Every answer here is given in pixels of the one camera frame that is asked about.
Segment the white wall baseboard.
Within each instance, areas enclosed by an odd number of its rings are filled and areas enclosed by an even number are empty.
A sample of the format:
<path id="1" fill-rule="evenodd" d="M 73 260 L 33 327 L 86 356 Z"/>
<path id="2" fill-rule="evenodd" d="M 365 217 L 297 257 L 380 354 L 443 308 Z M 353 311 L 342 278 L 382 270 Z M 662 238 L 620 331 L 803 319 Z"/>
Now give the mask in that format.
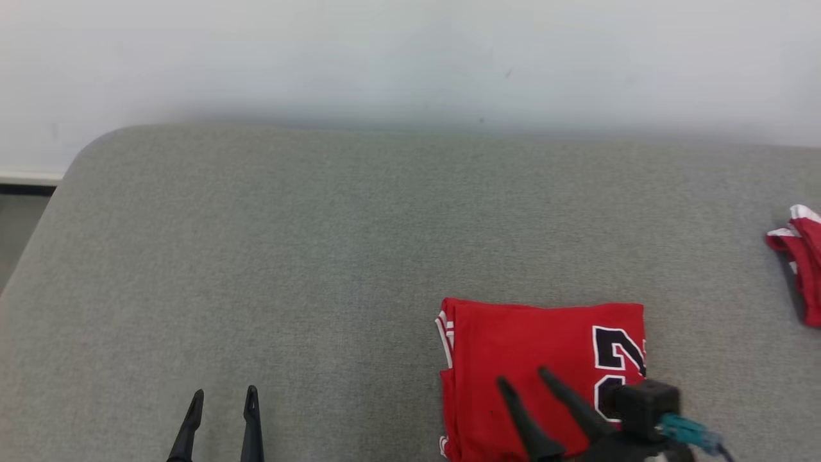
<path id="1" fill-rule="evenodd" d="M 59 172 L 0 169 L 0 185 L 56 187 L 60 184 L 63 177 L 64 173 Z"/>

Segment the red white number jersey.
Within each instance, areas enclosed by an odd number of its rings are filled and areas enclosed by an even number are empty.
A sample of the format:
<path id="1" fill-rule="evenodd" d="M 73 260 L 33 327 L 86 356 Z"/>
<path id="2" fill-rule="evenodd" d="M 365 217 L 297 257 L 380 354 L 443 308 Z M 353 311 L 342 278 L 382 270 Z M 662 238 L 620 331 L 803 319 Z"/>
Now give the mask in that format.
<path id="1" fill-rule="evenodd" d="M 505 377 L 549 438 L 579 456 L 588 440 L 539 376 L 542 366 L 612 423 L 602 403 L 613 386 L 645 380 L 644 307 L 540 308 L 446 298 L 435 321 L 448 367 L 441 371 L 449 462 L 527 462 L 496 385 Z"/>

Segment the red shorts white stripe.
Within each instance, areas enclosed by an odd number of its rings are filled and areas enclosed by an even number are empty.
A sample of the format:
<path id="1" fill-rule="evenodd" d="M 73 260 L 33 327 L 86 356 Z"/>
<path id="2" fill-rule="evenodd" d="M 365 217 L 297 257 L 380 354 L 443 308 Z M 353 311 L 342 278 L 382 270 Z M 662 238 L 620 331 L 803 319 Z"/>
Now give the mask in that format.
<path id="1" fill-rule="evenodd" d="M 788 260 L 802 298 L 802 322 L 821 329 L 821 214 L 806 205 L 792 205 L 788 225 L 769 231 L 765 240 Z"/>

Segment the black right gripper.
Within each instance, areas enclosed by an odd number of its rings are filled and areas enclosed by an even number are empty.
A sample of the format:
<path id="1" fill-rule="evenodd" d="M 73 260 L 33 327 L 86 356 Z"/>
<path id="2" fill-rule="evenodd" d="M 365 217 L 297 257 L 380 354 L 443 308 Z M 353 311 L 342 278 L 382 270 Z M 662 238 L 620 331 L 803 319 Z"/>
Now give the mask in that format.
<path id="1" fill-rule="evenodd" d="M 583 453 L 565 462 L 696 462 L 689 445 L 666 436 L 650 441 L 626 432 L 616 432 L 598 411 L 567 386 L 546 366 L 537 371 L 545 386 L 571 415 L 575 424 L 592 443 Z M 530 417 L 519 393 L 505 377 L 496 386 L 513 421 L 529 462 L 563 462 L 565 448 L 549 438 Z"/>

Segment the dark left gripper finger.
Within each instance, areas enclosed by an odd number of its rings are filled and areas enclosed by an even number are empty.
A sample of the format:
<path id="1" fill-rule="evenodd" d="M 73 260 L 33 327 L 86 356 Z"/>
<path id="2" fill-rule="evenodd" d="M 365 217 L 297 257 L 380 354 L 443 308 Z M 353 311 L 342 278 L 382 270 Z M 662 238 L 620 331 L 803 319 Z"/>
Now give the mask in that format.
<path id="1" fill-rule="evenodd" d="M 179 432 L 167 457 L 167 462 L 192 462 L 194 439 L 201 424 L 203 390 L 197 389 L 183 418 Z"/>
<path id="2" fill-rule="evenodd" d="M 258 389 L 248 386 L 244 400 L 244 437 L 241 462 L 265 462 L 263 432 L 259 415 Z"/>

